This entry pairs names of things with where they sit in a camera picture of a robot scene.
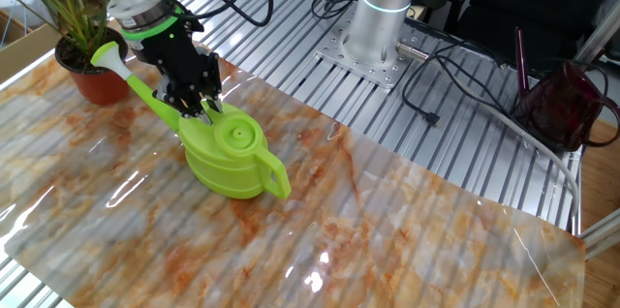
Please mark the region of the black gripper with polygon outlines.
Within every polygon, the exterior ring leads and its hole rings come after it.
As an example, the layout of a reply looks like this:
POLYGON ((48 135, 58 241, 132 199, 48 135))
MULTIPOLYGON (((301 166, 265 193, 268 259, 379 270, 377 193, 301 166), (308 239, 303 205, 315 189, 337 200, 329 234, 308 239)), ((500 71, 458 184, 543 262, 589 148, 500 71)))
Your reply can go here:
POLYGON ((202 31, 197 22, 187 26, 177 17, 167 17, 155 26, 129 31, 128 44, 140 61, 162 74, 154 92, 156 99, 182 117, 211 125, 208 114, 224 112, 218 98, 222 91, 219 56, 199 51, 193 44, 194 31, 202 31))

